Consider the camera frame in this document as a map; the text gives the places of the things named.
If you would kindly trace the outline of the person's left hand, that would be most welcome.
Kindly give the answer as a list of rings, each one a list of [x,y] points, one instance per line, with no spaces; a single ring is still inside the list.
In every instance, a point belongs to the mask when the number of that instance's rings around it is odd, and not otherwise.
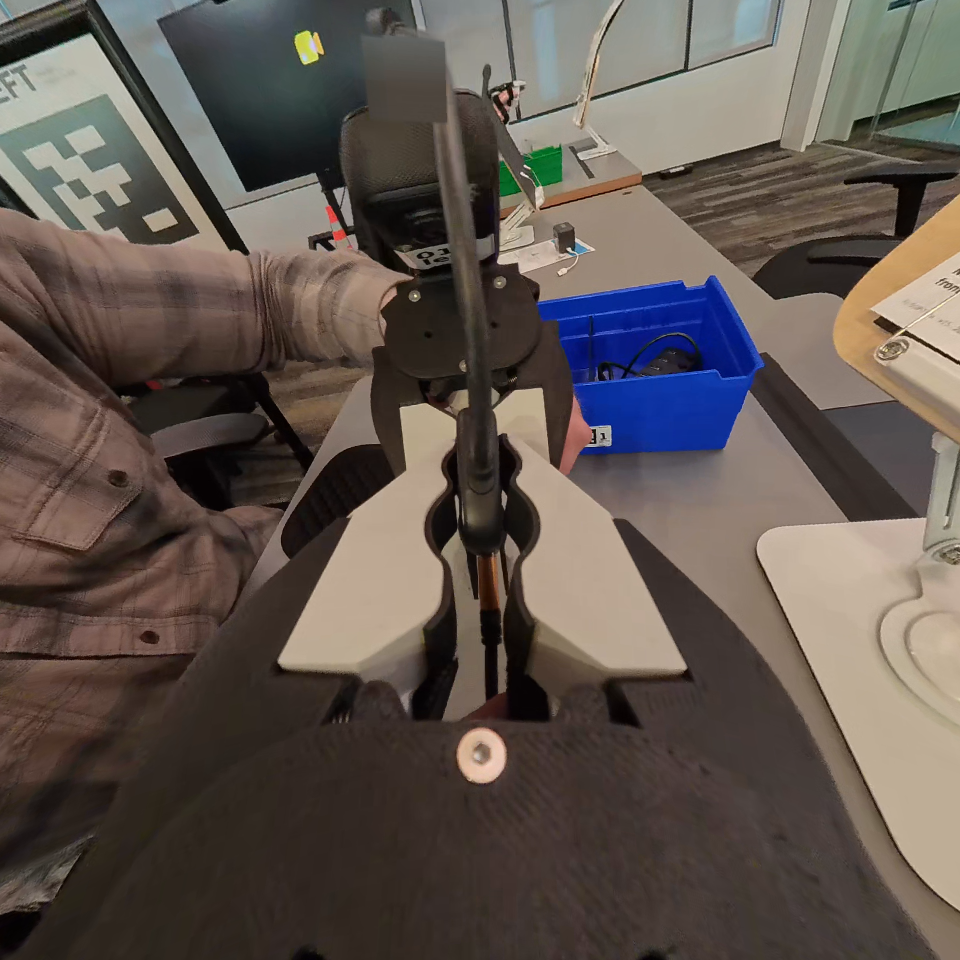
[[[593,442],[592,427],[586,422],[576,394],[572,397],[571,414],[558,470],[569,476],[581,452]]]

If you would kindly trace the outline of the wooden side table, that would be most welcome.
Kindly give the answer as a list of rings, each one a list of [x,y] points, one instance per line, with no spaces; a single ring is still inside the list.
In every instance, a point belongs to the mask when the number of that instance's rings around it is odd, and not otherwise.
[[[581,159],[578,155],[580,148],[580,142],[561,146],[562,178],[557,183],[544,186],[541,210],[642,184],[643,174],[640,168],[619,150],[593,159]]]

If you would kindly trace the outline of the white stand base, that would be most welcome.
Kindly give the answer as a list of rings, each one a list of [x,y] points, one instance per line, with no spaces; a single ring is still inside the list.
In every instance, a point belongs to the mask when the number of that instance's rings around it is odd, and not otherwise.
[[[756,552],[894,845],[959,906],[958,443],[925,521],[770,530]]]

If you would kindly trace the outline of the blue plastic bin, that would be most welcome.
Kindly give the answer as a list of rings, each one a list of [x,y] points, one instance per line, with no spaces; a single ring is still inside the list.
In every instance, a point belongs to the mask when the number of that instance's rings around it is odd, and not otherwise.
[[[764,362],[719,278],[541,301],[592,430],[585,453],[722,450]],[[604,361],[644,366],[667,347],[702,354],[698,371],[598,382]]]

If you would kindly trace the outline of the person's left forearm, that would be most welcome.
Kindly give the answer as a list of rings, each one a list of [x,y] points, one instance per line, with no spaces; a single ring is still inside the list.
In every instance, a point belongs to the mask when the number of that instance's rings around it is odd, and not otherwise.
[[[373,364],[385,307],[405,276],[358,252],[275,254],[163,246],[152,253],[157,316],[150,377]]]

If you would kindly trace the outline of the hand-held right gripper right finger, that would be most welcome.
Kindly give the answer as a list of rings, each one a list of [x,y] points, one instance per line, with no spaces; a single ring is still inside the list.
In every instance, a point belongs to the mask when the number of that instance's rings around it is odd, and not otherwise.
[[[509,717],[546,718],[581,686],[683,677],[626,526],[519,437],[503,438],[503,483],[518,552],[503,617]]]

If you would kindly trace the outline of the black wrist rest pad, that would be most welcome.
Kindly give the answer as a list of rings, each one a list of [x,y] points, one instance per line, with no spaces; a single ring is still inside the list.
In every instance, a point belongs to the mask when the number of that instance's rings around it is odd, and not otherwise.
[[[280,546],[284,556],[292,560],[331,524],[348,518],[394,479],[380,443],[359,444],[337,453],[282,523]]]

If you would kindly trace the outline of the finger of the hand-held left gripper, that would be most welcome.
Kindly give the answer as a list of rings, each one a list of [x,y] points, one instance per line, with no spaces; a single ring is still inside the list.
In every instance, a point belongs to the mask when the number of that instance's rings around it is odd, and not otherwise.
[[[469,406],[466,394],[452,394],[441,405],[420,402],[400,407],[405,469],[411,470],[437,451],[448,453],[457,438],[457,416]]]
[[[549,459],[546,402],[543,388],[514,390],[493,409],[506,471],[519,476],[547,476]]]

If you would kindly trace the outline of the green plastic bin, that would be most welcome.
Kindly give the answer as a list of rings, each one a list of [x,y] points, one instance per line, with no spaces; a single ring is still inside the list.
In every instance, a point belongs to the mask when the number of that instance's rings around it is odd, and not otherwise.
[[[564,151],[560,145],[543,147],[523,154],[523,162],[530,169],[537,185],[558,185],[564,179]],[[522,191],[511,168],[504,158],[499,163],[499,186],[502,196],[512,196]]]

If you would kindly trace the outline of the white desk lamp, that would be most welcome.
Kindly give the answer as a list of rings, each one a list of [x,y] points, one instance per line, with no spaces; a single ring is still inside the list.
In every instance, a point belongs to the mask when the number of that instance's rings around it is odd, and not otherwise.
[[[594,99],[594,90],[601,62],[602,47],[614,25],[624,1],[613,1],[606,9],[589,43],[579,96],[574,106],[572,122],[589,144],[575,147],[579,162],[587,163],[605,158],[616,152],[615,148],[589,123],[588,114]]]

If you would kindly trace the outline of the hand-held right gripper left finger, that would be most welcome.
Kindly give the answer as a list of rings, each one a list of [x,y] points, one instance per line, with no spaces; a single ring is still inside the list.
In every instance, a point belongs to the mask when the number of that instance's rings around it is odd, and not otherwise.
[[[278,667],[385,682],[414,718],[442,718],[457,661],[443,551],[458,532],[455,443],[434,445],[345,522]]]

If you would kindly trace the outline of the printed tag board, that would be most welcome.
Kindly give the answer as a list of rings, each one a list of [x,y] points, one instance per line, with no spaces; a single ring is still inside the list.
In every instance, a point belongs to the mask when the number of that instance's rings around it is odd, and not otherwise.
[[[69,231],[248,252],[97,2],[2,20],[1,187]]]

